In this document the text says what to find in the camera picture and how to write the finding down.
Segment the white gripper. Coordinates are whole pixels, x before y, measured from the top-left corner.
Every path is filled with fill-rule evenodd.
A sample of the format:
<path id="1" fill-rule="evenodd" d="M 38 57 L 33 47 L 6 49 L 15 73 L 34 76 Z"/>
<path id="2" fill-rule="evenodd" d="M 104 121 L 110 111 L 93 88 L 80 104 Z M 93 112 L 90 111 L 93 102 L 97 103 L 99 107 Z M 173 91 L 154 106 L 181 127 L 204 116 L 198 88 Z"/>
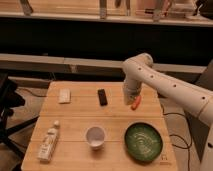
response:
<path id="1" fill-rule="evenodd" d="M 140 94 L 140 89 L 136 86 L 124 84 L 123 93 L 124 93 L 125 104 L 130 105 L 134 102 L 135 98 Z"/>

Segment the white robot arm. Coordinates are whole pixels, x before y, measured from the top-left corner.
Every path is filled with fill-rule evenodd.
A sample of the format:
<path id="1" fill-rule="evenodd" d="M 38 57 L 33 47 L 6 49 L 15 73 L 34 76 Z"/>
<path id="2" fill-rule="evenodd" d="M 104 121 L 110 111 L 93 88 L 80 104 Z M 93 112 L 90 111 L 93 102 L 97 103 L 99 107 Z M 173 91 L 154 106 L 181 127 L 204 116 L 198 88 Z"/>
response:
<path id="1" fill-rule="evenodd" d="M 122 63 L 125 74 L 124 103 L 132 104 L 143 83 L 170 98 L 209 127 L 200 171 L 213 171 L 213 91 L 157 72 L 148 53 L 130 57 Z"/>

